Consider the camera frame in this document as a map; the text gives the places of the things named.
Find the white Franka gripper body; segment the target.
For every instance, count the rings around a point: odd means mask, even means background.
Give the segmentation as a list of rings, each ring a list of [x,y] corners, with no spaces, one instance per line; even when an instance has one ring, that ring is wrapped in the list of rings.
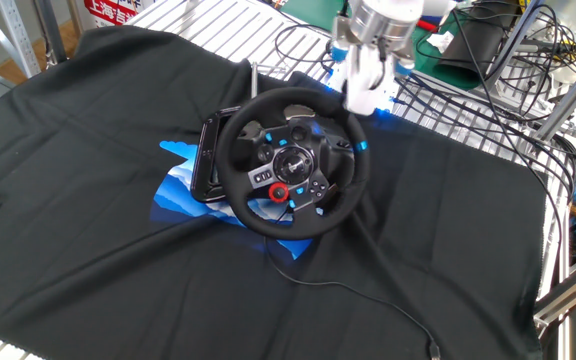
[[[345,59],[345,108],[354,114],[369,116],[375,110],[392,107],[391,98],[399,85],[395,82],[395,59],[387,54],[380,60],[377,47],[351,45]]]

